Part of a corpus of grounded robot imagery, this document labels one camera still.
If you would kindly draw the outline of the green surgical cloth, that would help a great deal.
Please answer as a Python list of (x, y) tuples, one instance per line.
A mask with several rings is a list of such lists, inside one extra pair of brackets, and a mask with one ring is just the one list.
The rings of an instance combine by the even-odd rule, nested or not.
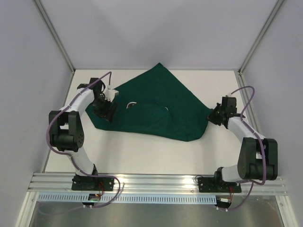
[[(155, 135), (180, 141), (200, 139), (212, 111), (161, 63), (115, 88), (112, 122), (86, 113), (97, 129)], [(134, 106), (126, 108), (129, 102)]]

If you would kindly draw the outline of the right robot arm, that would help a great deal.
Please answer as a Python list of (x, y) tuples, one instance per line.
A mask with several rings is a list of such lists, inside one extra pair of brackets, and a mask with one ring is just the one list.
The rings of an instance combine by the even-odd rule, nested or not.
[(278, 144), (256, 132), (237, 112), (237, 99), (224, 96), (221, 103), (206, 118), (212, 124), (223, 125), (241, 142), (238, 162), (230, 167), (219, 168), (220, 176), (213, 180), (214, 188), (220, 192), (232, 183), (252, 182), (263, 185), (278, 176)]

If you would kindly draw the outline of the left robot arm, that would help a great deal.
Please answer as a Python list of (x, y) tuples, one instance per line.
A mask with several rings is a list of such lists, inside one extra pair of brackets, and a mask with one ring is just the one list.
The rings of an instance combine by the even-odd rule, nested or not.
[(85, 135), (81, 116), (91, 106), (95, 116), (112, 122), (118, 106), (114, 99), (118, 95), (119, 92), (110, 84), (106, 86), (101, 78), (91, 78), (88, 84), (78, 85), (75, 97), (68, 105), (49, 113), (48, 146), (53, 152), (68, 157), (76, 175), (83, 177), (83, 185), (90, 190), (98, 187), (99, 177), (83, 147)]

